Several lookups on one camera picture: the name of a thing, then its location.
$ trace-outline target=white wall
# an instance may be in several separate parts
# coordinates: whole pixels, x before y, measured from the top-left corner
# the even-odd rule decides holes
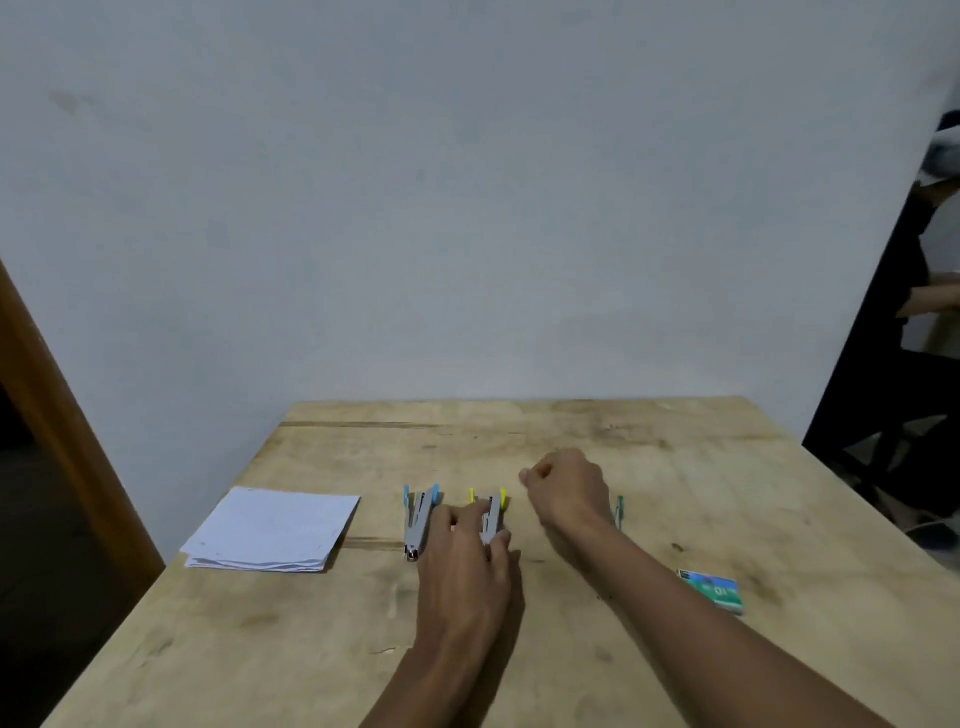
[[[33,0],[0,256],[172,556],[294,400],[745,393],[802,435],[948,0]]]

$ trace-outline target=black chair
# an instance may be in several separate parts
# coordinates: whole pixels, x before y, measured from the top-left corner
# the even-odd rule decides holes
[[[836,462],[853,475],[857,479],[857,483],[851,486],[853,490],[875,508],[883,511],[885,509],[881,508],[876,485],[890,472],[890,466],[893,464],[894,457],[897,456],[897,447],[900,442],[904,440],[913,442],[914,439],[914,435],[904,428],[903,423],[895,423],[880,432],[880,439],[876,443],[869,463],[861,462],[845,449],[831,452],[827,455],[827,460]]]

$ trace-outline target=right hand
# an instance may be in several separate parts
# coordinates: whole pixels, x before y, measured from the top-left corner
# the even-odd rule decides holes
[[[603,471],[582,450],[549,453],[533,468],[520,471],[520,482],[540,522],[565,535],[584,523],[613,523]]]

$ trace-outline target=wooden table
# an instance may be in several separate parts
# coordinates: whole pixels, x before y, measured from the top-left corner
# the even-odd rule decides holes
[[[960,581],[729,398],[299,404],[237,483],[361,495],[328,573],[186,570],[181,556],[47,725],[356,725],[414,636],[405,482],[439,482],[454,504],[469,487],[514,497],[525,612],[488,725],[684,725],[516,483],[563,446],[603,466],[624,530],[663,563],[737,579],[755,629],[895,724],[960,724]]]

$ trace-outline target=stack of paper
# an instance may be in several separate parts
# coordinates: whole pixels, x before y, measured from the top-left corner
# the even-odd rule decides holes
[[[233,488],[183,546],[186,566],[323,571],[359,500]]]

